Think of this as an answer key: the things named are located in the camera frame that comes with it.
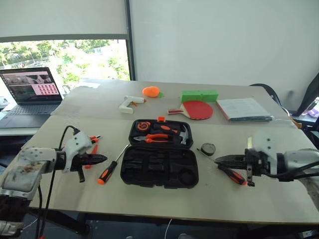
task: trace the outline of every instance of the white glue gun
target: white glue gun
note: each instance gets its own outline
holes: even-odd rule
[[[144,103],[146,100],[143,97],[124,96],[124,102],[119,106],[122,113],[133,114],[133,109],[128,107],[130,104],[136,105]]]

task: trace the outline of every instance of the black tool case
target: black tool case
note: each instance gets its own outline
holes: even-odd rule
[[[138,125],[148,122],[147,130],[138,130]],[[162,129],[168,126],[172,130]],[[181,144],[180,132],[188,131],[188,139]],[[164,133],[168,142],[137,141],[134,137]],[[144,187],[154,185],[165,188],[192,188],[198,182],[198,169],[195,154],[189,150],[193,144],[189,124],[179,121],[158,121],[138,119],[134,121],[129,135],[131,146],[126,149],[121,167],[121,178],[127,184]]]

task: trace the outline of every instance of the green foam block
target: green foam block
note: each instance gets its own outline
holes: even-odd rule
[[[203,102],[215,102],[218,97],[216,90],[211,91],[182,91],[180,94],[180,101],[203,101]]]

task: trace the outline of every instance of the pliers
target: pliers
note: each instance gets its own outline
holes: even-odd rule
[[[137,141],[145,141],[146,143],[163,143],[168,142],[167,140],[153,140],[153,138],[168,138],[168,134],[156,133],[156,134],[148,134],[146,136],[138,136],[133,139]]]

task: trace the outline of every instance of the laptop screen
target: laptop screen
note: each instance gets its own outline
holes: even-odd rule
[[[18,104],[62,101],[47,67],[0,70],[0,77]]]

